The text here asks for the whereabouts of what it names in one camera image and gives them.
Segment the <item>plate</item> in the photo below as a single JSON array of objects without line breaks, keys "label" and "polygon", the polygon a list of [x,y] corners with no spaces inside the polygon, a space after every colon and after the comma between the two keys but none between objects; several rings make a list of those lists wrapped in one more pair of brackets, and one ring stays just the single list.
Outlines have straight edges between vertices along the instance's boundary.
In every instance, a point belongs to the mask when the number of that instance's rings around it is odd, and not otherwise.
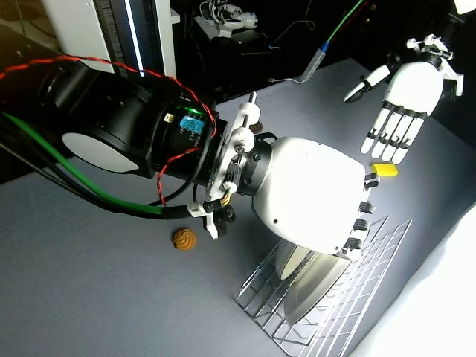
[{"label": "plate", "polygon": [[296,324],[324,297],[347,269],[351,260],[323,253],[309,261],[296,278],[284,300],[284,315],[289,324]]},{"label": "plate", "polygon": [[277,276],[281,280],[285,280],[303,262],[309,252],[310,250],[307,248],[282,241],[274,259]]}]

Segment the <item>brown round object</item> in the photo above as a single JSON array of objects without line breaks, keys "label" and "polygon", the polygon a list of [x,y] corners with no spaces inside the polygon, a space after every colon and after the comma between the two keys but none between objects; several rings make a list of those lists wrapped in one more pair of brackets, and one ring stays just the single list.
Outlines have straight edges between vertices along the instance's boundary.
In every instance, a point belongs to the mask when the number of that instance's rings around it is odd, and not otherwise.
[{"label": "brown round object", "polygon": [[260,134],[263,131],[263,124],[258,121],[256,124],[250,125],[250,130],[253,134]]},{"label": "brown round object", "polygon": [[189,228],[182,228],[174,232],[173,245],[182,251],[188,251],[196,245],[196,234]]}]

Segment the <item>dish rack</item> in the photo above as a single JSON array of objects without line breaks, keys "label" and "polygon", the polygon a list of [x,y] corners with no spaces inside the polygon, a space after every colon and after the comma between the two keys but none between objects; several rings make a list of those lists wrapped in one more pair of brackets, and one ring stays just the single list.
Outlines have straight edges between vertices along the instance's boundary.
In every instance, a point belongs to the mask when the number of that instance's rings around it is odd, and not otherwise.
[{"label": "dish rack", "polygon": [[298,323],[287,324],[283,302],[314,252],[287,279],[280,280],[274,266],[276,245],[242,284],[235,301],[288,356],[343,356],[413,221],[382,234],[388,219],[370,225],[362,258],[349,265]]}]

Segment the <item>swirl-shaped brown object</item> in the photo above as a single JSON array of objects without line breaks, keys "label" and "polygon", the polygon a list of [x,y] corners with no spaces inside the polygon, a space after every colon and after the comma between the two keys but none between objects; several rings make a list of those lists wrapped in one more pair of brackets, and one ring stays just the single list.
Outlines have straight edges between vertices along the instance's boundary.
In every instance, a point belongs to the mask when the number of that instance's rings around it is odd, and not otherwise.
[{"label": "swirl-shaped brown object", "polygon": [[188,251],[196,245],[196,234],[189,228],[182,228],[174,232],[173,245],[182,251]]}]

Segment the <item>gray table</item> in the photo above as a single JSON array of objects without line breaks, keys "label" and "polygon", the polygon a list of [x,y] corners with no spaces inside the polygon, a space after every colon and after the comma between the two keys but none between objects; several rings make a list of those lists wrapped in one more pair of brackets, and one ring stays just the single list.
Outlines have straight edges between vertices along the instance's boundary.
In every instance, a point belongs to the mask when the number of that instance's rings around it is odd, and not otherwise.
[{"label": "gray table", "polygon": [[[263,89],[257,104],[265,130],[320,141],[369,164],[359,148],[385,88],[342,103],[366,72],[349,59],[302,86]],[[221,117],[233,120],[242,101],[220,105]],[[427,120],[400,175],[382,179],[372,192],[376,219],[390,214],[389,227],[409,218],[415,223],[354,346],[476,200],[475,159],[476,152]],[[74,164],[112,194],[155,199],[154,181]],[[179,184],[164,178],[167,191]],[[189,200],[190,192],[177,203]],[[281,356],[231,297],[277,241],[253,216],[249,198],[234,198],[237,222],[218,242],[200,230],[200,220],[153,222],[104,212],[36,174],[0,186],[0,203],[3,356]],[[184,226],[199,232],[192,251],[170,242]]]}]

